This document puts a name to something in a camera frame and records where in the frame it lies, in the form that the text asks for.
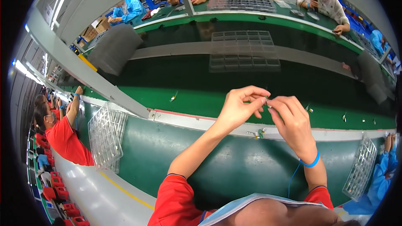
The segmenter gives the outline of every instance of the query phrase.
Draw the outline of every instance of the blue lab coat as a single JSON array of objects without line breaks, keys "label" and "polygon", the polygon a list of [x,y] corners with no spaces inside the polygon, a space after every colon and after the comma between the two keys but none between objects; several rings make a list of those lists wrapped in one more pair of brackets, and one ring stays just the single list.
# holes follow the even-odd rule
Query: blue lab coat
[{"label": "blue lab coat", "polygon": [[119,8],[115,7],[115,9],[113,10],[112,18],[122,17],[123,22],[128,23],[136,16],[143,13],[147,13],[147,11],[145,10],[145,8],[143,7],[143,5],[139,0],[124,0],[124,1],[127,4],[128,14],[124,15],[123,9],[121,7]]},{"label": "blue lab coat", "polygon": [[370,41],[373,43],[374,48],[380,55],[382,55],[388,49],[388,42],[385,42],[384,49],[382,49],[381,40],[382,40],[382,33],[379,30],[374,30],[370,35]]},{"label": "blue lab coat", "polygon": [[379,156],[379,163],[374,167],[373,179],[369,191],[364,193],[359,202],[350,201],[342,207],[350,215],[372,215],[384,198],[393,173],[395,172],[398,160],[396,159],[396,145],[388,153],[385,151]]}]

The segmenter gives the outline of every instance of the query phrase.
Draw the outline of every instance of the red polo shirt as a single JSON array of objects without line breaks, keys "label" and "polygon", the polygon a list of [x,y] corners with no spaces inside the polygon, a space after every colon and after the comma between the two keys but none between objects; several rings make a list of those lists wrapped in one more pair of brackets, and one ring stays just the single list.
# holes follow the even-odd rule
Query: red polo shirt
[{"label": "red polo shirt", "polygon": [[[159,187],[155,212],[152,214],[148,226],[196,226],[216,211],[215,209],[202,212],[196,209],[193,197],[194,191],[183,176],[169,174]],[[321,202],[329,209],[334,209],[328,190],[324,186],[313,189],[304,201]]]},{"label": "red polo shirt", "polygon": [[45,134],[52,148],[64,159],[83,166],[94,165],[91,152],[80,142],[67,116],[58,121],[53,128],[47,129]]}]

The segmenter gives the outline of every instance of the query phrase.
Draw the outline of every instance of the plastic compartment tray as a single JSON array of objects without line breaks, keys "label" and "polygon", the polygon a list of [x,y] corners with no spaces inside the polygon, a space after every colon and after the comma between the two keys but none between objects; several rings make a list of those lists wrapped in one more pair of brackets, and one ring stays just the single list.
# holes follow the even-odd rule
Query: plastic compartment tray
[{"label": "plastic compartment tray", "polygon": [[125,119],[107,102],[88,122],[89,142],[95,168],[106,168],[123,156],[121,138]]},{"label": "plastic compartment tray", "polygon": [[373,172],[377,149],[366,133],[354,154],[354,163],[342,192],[353,201],[358,201],[365,191]]},{"label": "plastic compartment tray", "polygon": [[267,31],[212,34],[209,72],[280,71],[271,35]]},{"label": "plastic compartment tray", "polygon": [[210,0],[207,9],[217,10],[244,10],[276,13],[275,4],[271,0]]}]

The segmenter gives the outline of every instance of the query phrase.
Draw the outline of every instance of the yellow floor line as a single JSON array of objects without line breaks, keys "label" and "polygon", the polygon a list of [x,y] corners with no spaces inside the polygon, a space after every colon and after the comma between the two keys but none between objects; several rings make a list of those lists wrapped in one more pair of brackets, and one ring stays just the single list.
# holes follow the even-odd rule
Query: yellow floor line
[{"label": "yellow floor line", "polygon": [[138,199],[137,197],[133,196],[132,194],[130,194],[127,190],[125,190],[124,188],[120,187],[117,183],[115,183],[114,181],[112,181],[107,175],[105,175],[104,173],[100,173],[101,175],[103,175],[109,182],[111,182],[114,186],[116,186],[118,189],[120,189],[121,191],[123,191],[126,195],[128,195],[129,197],[133,198],[134,200],[138,201],[139,203],[141,203],[142,205],[155,210],[155,207],[149,205],[148,203],[144,202],[143,200]]}]

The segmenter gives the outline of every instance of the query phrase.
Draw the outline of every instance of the woman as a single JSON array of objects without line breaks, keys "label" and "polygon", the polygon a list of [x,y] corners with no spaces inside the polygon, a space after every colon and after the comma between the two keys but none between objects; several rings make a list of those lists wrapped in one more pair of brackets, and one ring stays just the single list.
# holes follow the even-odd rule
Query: woman
[{"label": "woman", "polygon": [[[311,133],[308,112],[294,96],[268,100],[270,95],[267,90],[255,86],[233,89],[227,94],[215,123],[170,164],[167,176],[159,187],[155,212],[148,226],[359,225],[356,221],[342,222],[333,211],[326,188],[324,162]],[[202,212],[196,209],[194,191],[187,179],[226,135],[246,122],[253,113],[261,118],[259,112],[263,111],[264,104],[275,108],[268,111],[280,135],[301,159],[310,193],[303,202],[254,193],[218,210]]]},{"label": "woman", "polygon": [[48,143],[61,157],[75,164],[93,166],[91,152],[80,142],[77,133],[71,128],[80,107],[81,94],[82,88],[78,87],[73,101],[66,109],[66,116],[63,115],[63,110],[60,110],[60,121],[57,121],[56,114],[46,103],[35,107],[34,116],[39,129],[46,134]]},{"label": "woman", "polygon": [[319,13],[334,19],[338,26],[332,31],[337,35],[350,31],[349,19],[338,0],[296,0],[296,4],[306,9],[318,8]]}]

